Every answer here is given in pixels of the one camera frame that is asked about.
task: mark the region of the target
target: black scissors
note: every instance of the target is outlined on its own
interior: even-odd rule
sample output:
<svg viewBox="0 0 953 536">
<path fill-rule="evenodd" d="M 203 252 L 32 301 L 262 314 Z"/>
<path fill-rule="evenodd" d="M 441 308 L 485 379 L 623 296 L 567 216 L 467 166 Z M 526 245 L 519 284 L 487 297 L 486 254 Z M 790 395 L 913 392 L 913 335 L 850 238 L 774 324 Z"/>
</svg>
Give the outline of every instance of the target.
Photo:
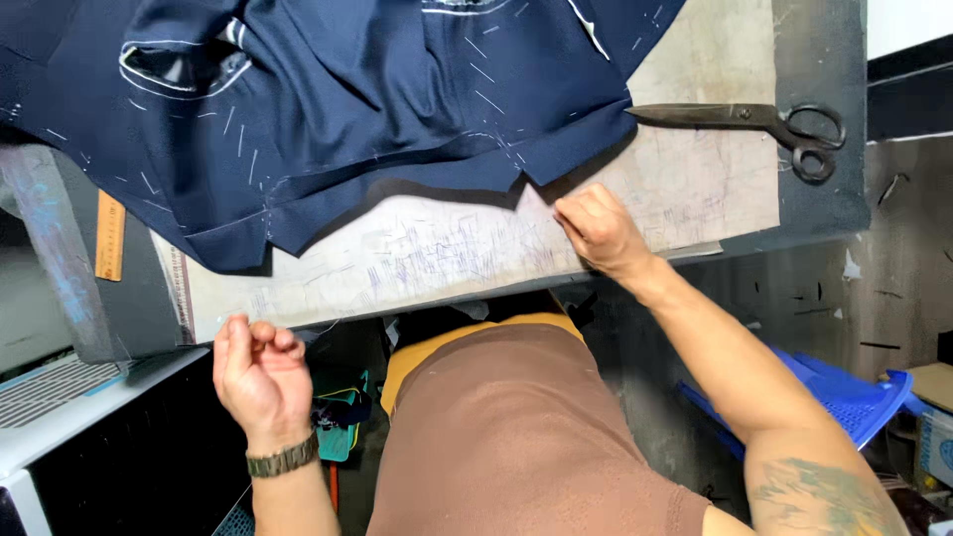
<svg viewBox="0 0 953 536">
<path fill-rule="evenodd" d="M 807 111 L 819 113 L 833 122 L 838 137 L 831 139 L 811 134 L 791 124 L 795 114 Z M 821 184 L 834 173 L 831 151 L 843 147 L 847 139 L 841 115 L 822 104 L 801 104 L 787 113 L 768 104 L 650 104 L 635 106 L 626 112 L 641 123 L 667 129 L 765 131 L 791 150 L 791 166 L 801 180 L 809 184 Z M 821 163 L 819 169 L 804 167 L 804 159 L 808 156 Z"/>
</svg>

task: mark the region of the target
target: person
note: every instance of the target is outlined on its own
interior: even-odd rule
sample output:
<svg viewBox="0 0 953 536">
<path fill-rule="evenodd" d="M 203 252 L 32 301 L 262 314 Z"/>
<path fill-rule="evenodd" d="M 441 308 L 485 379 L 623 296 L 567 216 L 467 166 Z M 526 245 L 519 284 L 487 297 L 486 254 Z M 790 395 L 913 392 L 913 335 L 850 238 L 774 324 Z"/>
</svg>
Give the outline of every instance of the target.
<svg viewBox="0 0 953 536">
<path fill-rule="evenodd" d="M 651 311 L 745 444 L 753 528 L 648 467 L 581 335 L 564 315 L 540 313 L 394 353 L 368 533 L 907 534 L 837 422 L 770 349 L 650 252 L 615 195 L 589 186 L 558 200 L 556 219 L 582 258 Z M 215 337 L 215 389 L 249 457 L 312 434 L 303 354 L 290 331 L 241 315 Z M 259 534 L 339 531 L 317 461 L 253 478 L 253 510 Z"/>
</svg>

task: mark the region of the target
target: cutting table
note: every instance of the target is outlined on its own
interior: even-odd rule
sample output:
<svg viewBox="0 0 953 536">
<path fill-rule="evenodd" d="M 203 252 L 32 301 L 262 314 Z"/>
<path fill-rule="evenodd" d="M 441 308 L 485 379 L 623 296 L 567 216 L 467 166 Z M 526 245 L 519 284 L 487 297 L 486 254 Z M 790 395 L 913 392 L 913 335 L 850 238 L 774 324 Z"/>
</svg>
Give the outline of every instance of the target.
<svg viewBox="0 0 953 536">
<path fill-rule="evenodd" d="M 827 104 L 843 115 L 848 138 L 821 186 L 800 181 L 789 153 L 761 132 L 640 126 L 542 188 L 521 180 L 498 195 L 378 183 L 299 258 L 272 249 L 244 274 L 214 274 L 128 216 L 123 278 L 113 282 L 92 276 L 97 192 L 75 163 L 7 140 L 0 170 L 21 205 L 43 204 L 24 211 L 42 215 L 27 219 L 30 236 L 89 362 L 208 342 L 237 312 L 286 326 L 330 324 L 592 277 L 551 205 L 593 181 L 614 190 L 650 246 L 673 261 L 750 254 L 869 224 L 865 16 L 863 2 L 688 0 L 627 84 L 637 105 Z"/>
</svg>

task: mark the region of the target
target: metal watch strap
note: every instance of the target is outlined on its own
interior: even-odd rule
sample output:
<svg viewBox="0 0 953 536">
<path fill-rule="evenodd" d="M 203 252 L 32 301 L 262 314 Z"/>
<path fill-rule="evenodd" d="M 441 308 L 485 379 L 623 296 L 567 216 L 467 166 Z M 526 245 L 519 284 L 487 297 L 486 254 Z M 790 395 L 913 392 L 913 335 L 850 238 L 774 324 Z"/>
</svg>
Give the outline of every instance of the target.
<svg viewBox="0 0 953 536">
<path fill-rule="evenodd" d="M 317 433 L 312 431 L 302 443 L 286 446 L 281 452 L 264 458 L 253 458 L 245 453 L 248 474 L 254 478 L 271 478 L 294 471 L 317 458 Z"/>
</svg>

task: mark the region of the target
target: navy blue jacket piece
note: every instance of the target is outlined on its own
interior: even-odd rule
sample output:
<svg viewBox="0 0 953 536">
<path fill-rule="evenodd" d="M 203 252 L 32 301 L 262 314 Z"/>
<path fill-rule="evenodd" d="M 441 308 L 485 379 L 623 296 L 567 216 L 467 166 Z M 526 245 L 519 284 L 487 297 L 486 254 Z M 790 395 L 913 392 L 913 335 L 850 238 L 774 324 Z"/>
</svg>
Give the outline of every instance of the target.
<svg viewBox="0 0 953 536">
<path fill-rule="evenodd" d="M 268 241 L 299 251 L 381 177 L 569 172 L 636 128 L 625 81 L 682 1 L 4 2 L 0 120 L 237 270 Z"/>
</svg>

